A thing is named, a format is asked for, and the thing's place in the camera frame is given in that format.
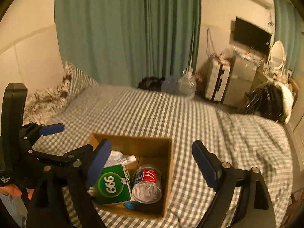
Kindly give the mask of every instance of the gray gingham bedsheet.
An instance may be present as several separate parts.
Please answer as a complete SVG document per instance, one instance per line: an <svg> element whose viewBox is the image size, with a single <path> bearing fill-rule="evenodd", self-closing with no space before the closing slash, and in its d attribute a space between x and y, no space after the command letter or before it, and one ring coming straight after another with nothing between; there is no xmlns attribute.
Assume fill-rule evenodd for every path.
<svg viewBox="0 0 304 228"><path fill-rule="evenodd" d="M292 159L285 131L273 121L230 115L206 103L165 93L93 85L50 121L59 122L65 124L65 131L40 138L36 150L63 155L85 145L92 132L173 140L174 174L166 217L161 221L133 219L98 209L107 227L196 227L215 194L192 157L191 145L197 139L234 167L258 167L269 189L277 227L285 214L292 188ZM80 226L67 188L63 193L73 225ZM232 220L239 193L237 188L223 227Z"/></svg>

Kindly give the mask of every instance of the plastic bottle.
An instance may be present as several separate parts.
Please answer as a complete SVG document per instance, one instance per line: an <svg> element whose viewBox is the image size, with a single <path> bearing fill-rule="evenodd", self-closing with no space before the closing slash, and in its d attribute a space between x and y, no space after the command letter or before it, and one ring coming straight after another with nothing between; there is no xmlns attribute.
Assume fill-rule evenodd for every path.
<svg viewBox="0 0 304 228"><path fill-rule="evenodd" d="M179 78L177 82L176 95L184 96L188 99L193 99L196 90L196 81L192 75L192 68L187 68L183 72L183 77Z"/></svg>
<svg viewBox="0 0 304 228"><path fill-rule="evenodd" d="M111 154L108 158L108 161L112 161L112 160L116 160L116 159L122 159L124 156L121 152L119 151L115 151L115 150L112 150L111 151Z"/></svg>
<svg viewBox="0 0 304 228"><path fill-rule="evenodd" d="M161 174L151 165L143 165L133 176L132 197L143 204L158 202L162 198Z"/></svg>
<svg viewBox="0 0 304 228"><path fill-rule="evenodd" d="M134 155L129 156L127 158L121 158L121 159L116 159L116 160L112 160L112 161L107 161L106 164L104 165L104 167L110 167L110 166L114 166L114 165L127 165L127 164L131 164L133 162L136 161L136 157Z"/></svg>

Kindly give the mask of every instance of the black tv screen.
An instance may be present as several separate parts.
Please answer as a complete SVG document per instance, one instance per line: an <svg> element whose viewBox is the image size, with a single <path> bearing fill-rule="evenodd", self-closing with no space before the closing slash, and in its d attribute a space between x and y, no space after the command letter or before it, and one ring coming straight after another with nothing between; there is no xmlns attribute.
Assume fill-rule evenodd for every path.
<svg viewBox="0 0 304 228"><path fill-rule="evenodd" d="M271 34L240 18L235 20L234 41L263 54L269 53Z"/></svg>

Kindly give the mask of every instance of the patterned pillowcase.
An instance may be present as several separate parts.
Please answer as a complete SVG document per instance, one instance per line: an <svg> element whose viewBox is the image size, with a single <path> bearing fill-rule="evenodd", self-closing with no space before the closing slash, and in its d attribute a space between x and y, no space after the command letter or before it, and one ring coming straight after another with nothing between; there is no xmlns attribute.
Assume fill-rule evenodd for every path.
<svg viewBox="0 0 304 228"><path fill-rule="evenodd" d="M60 85L37 90L26 98L23 124L36 122L46 124L61 113L77 96L97 82L73 64L66 62L65 75Z"/></svg>
<svg viewBox="0 0 304 228"><path fill-rule="evenodd" d="M65 62L64 69L66 74L71 76L70 89L66 97L67 104L71 104L87 88L98 84L97 81L71 63Z"/></svg>
<svg viewBox="0 0 304 228"><path fill-rule="evenodd" d="M23 124L45 124L51 117L63 111L67 106L70 82L71 76L65 74L61 84L29 94L25 101Z"/></svg>

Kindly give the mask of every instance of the clear plastic container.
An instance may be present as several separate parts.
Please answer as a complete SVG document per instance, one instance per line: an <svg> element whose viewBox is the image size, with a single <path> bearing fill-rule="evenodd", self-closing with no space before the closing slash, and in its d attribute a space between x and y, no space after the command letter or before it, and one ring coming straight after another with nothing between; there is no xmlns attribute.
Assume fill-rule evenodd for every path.
<svg viewBox="0 0 304 228"><path fill-rule="evenodd" d="M158 202L162 198L162 176L151 165L145 164L137 169L133 176L132 197L143 204Z"/></svg>
<svg viewBox="0 0 304 228"><path fill-rule="evenodd" d="M176 95L183 96L187 99L193 99L196 90L195 77L192 75L192 68L186 69L183 77L179 78L177 82Z"/></svg>
<svg viewBox="0 0 304 228"><path fill-rule="evenodd" d="M163 93L175 94L177 81L178 81L178 77L169 76L167 79L164 80L161 86L162 87L161 91Z"/></svg>
<svg viewBox="0 0 304 228"><path fill-rule="evenodd" d="M116 159L116 160L112 160L112 161L107 161L106 164L104 165L104 168L106 167L110 167L110 166L114 166L114 165L127 165L127 164L131 164L133 162L136 161L136 157L134 155L129 156L127 158L121 158L121 159Z"/></svg>

